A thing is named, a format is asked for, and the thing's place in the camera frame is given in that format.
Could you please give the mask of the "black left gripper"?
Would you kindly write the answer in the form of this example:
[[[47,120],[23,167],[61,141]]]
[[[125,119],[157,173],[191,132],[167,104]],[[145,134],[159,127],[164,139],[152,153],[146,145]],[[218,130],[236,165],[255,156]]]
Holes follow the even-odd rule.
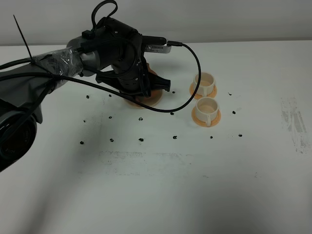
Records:
[[[111,66],[112,70],[99,72],[97,83],[105,83],[129,96],[151,96],[151,90],[170,91],[171,81],[149,73],[144,76],[142,63],[146,62],[142,51],[142,34],[137,29],[113,18],[102,18],[97,23],[96,38],[106,41],[98,50],[102,70]]]

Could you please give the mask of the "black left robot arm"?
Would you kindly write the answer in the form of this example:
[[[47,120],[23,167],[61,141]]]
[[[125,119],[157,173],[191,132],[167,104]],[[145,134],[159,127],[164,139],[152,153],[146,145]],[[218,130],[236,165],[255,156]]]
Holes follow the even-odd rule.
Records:
[[[135,101],[171,82],[149,70],[145,52],[169,53],[163,37],[144,36],[113,18],[94,22],[91,30],[66,48],[30,56],[0,67],[0,168],[8,168],[31,148],[42,123],[41,103],[69,78],[95,76]]]

